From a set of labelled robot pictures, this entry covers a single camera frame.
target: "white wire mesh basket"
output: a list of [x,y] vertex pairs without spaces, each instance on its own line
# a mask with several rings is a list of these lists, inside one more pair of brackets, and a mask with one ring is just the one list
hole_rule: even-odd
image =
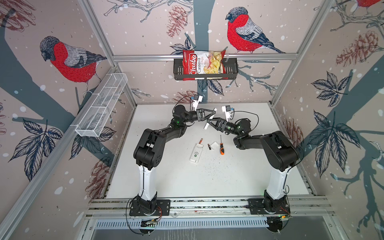
[[109,76],[107,83],[76,127],[77,134],[81,137],[100,136],[125,84],[127,76],[124,73],[112,73]]

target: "orange and black screwdriver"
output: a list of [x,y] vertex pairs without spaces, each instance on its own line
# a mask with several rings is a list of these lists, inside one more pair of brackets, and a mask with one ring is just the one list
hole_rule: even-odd
[[221,155],[224,155],[224,145],[223,145],[223,142],[221,140],[221,135],[220,135],[220,153],[221,153]]

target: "black wall basket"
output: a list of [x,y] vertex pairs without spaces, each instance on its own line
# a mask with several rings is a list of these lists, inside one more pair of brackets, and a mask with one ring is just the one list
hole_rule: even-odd
[[215,80],[234,80],[237,77],[239,68],[237,65],[237,58],[223,58],[222,63],[226,73],[219,74],[183,74],[183,59],[175,58],[173,61],[173,74],[175,80],[182,81],[183,78],[204,78],[204,80],[209,80],[208,78],[215,78]]

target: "white table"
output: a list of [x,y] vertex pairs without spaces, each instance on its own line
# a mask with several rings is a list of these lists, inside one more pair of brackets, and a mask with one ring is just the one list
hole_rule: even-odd
[[[225,118],[221,111],[224,104],[199,104],[198,108],[217,108],[215,117]],[[260,122],[250,135],[268,134],[279,130],[275,119],[266,103],[230,104],[236,110],[256,113]],[[107,198],[132,198],[139,192],[140,174],[133,158],[133,152],[143,131],[147,128],[156,130],[167,127],[172,119],[174,105],[138,105],[133,117],[127,139],[115,169]],[[248,113],[235,113],[231,122],[240,118],[249,118],[251,128],[257,117]],[[225,135],[209,126],[204,130],[204,122],[196,121],[188,127],[181,138],[166,143],[162,160],[157,166],[158,197],[229,197],[263,195],[266,189],[270,166],[264,150],[239,150],[233,143],[235,135]],[[220,135],[225,154],[219,150],[208,149],[207,144],[214,141],[220,143]],[[189,157],[195,146],[203,138],[204,149],[197,164]],[[289,194],[308,194],[297,168],[288,175],[286,184]]]

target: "bag of chips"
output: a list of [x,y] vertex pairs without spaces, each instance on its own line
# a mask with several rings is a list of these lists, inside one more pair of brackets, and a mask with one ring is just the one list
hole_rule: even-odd
[[[183,50],[184,74],[218,74],[225,73],[222,52]],[[199,80],[204,78],[183,78],[185,80]]]

